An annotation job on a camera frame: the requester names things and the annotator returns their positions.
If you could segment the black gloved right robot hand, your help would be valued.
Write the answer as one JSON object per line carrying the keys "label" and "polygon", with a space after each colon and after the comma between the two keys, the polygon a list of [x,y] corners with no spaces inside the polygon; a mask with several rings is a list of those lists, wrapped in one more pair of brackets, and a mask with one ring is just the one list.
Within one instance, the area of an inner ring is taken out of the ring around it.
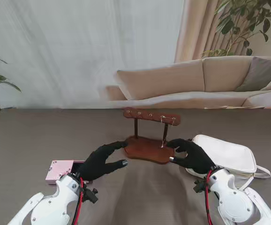
{"label": "black gloved right robot hand", "polygon": [[206,152],[192,141],[192,139],[173,139],[166,144],[167,147],[176,149],[177,153],[186,152],[187,156],[170,157],[170,162],[181,167],[192,169],[198,174],[207,174],[211,169],[215,168],[215,163],[206,154]]}

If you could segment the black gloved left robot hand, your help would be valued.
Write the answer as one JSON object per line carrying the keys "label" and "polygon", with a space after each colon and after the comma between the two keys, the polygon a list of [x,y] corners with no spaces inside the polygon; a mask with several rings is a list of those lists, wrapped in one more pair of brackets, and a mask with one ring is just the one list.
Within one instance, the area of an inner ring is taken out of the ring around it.
{"label": "black gloved left robot hand", "polygon": [[106,163],[106,160],[115,150],[127,147],[126,141],[117,141],[105,144],[93,151],[85,162],[78,168],[77,174],[83,181],[93,181],[105,174],[110,174],[127,166],[127,160]]}

